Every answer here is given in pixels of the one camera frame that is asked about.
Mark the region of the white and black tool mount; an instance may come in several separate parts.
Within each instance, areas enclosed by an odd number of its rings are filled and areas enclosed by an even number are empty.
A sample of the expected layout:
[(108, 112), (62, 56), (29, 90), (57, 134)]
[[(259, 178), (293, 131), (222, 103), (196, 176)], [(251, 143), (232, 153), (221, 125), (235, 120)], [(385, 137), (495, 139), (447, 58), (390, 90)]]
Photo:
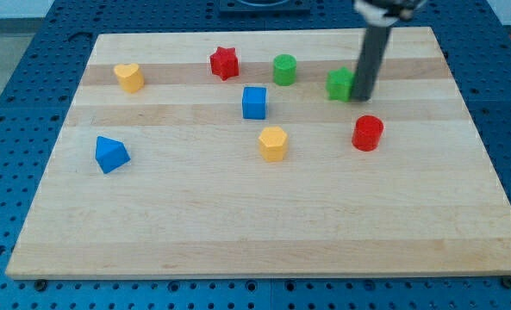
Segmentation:
[(375, 27), (391, 27), (396, 22), (408, 22), (422, 9), (427, 0), (353, 0), (353, 8)]

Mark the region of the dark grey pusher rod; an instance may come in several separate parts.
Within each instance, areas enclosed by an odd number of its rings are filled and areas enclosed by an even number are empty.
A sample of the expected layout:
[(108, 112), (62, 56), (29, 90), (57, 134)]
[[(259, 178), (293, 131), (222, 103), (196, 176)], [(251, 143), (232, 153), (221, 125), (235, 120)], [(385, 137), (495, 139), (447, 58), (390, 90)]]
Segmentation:
[(365, 102), (371, 98), (390, 32), (391, 27), (369, 25), (366, 28), (353, 80), (351, 92), (353, 101)]

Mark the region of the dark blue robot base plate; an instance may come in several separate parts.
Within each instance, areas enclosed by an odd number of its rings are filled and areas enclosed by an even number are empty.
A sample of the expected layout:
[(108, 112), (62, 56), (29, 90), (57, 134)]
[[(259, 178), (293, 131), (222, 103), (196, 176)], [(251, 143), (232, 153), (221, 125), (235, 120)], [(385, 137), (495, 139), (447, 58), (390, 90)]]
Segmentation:
[(307, 13), (311, 0), (218, 0), (221, 15), (244, 13)]

